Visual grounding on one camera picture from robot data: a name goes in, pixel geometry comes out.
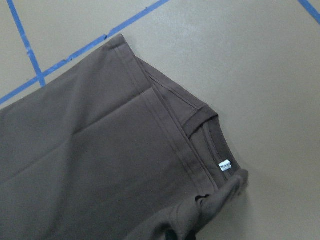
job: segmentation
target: dark gray fabric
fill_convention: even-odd
[[[191,239],[247,185],[218,114],[122,35],[1,110],[0,139],[2,240]]]

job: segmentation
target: garment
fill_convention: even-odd
[[[2,109],[0,139],[2,240],[195,239],[247,185],[218,114],[121,34]]]

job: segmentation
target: shirt label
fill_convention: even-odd
[[[222,172],[224,172],[224,171],[231,168],[231,162],[227,159],[227,160],[219,163],[219,167],[222,170]]]

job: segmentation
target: clothing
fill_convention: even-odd
[[[121,34],[2,109],[0,139],[2,240],[192,239],[247,185],[218,114]]]

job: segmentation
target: clothing tag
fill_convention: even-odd
[[[222,172],[224,172],[224,171],[231,168],[231,162],[227,159],[227,160],[219,163],[219,167],[222,170]]]

